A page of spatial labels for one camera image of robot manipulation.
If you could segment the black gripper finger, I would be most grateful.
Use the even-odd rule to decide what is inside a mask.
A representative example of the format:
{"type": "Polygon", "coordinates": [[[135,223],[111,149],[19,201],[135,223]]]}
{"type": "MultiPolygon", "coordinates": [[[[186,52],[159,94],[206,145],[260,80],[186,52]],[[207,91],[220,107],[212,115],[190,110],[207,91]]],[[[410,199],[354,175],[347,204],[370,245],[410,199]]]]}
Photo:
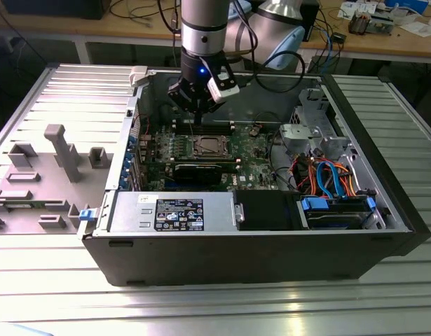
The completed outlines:
{"type": "Polygon", "coordinates": [[[177,81],[168,88],[167,94],[181,110],[193,114],[193,123],[195,125],[201,125],[199,98],[193,83],[177,81]]]}
{"type": "Polygon", "coordinates": [[[202,123],[203,116],[207,113],[213,113],[219,108],[219,104],[213,99],[201,99],[199,103],[199,124],[202,123]]]}

